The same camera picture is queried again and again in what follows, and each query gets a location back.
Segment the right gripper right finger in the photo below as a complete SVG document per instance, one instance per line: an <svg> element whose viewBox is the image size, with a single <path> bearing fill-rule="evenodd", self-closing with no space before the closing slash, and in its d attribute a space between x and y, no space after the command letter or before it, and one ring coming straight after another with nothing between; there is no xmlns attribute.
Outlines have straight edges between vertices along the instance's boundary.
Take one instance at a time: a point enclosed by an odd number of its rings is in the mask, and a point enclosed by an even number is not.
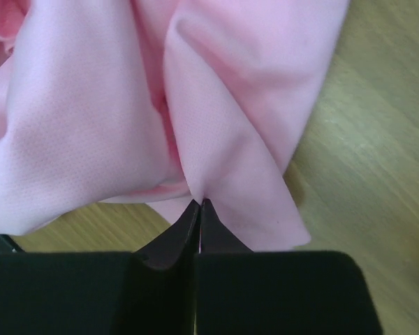
<svg viewBox="0 0 419 335"><path fill-rule="evenodd" d="M209 199L204 199L200 208L200 252L201 253L250 253L219 219Z"/></svg>

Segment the light pink t-shirt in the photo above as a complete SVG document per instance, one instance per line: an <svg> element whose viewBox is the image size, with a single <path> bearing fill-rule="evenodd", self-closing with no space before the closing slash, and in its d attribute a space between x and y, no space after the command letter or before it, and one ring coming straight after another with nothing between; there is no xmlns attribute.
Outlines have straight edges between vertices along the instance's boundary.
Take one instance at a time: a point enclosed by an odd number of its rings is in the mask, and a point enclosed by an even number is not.
<svg viewBox="0 0 419 335"><path fill-rule="evenodd" d="M195 200L249 248L310 240L283 175L347 1L0 1L0 234Z"/></svg>

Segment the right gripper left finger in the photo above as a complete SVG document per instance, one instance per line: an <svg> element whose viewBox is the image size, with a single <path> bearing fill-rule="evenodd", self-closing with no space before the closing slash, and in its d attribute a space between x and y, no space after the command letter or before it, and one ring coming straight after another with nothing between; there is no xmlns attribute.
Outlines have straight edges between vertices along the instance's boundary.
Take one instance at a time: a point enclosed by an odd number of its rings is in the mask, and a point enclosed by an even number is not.
<svg viewBox="0 0 419 335"><path fill-rule="evenodd" d="M192 257L200 241L200 205L192 200L169 228L135 252L150 269L169 271Z"/></svg>

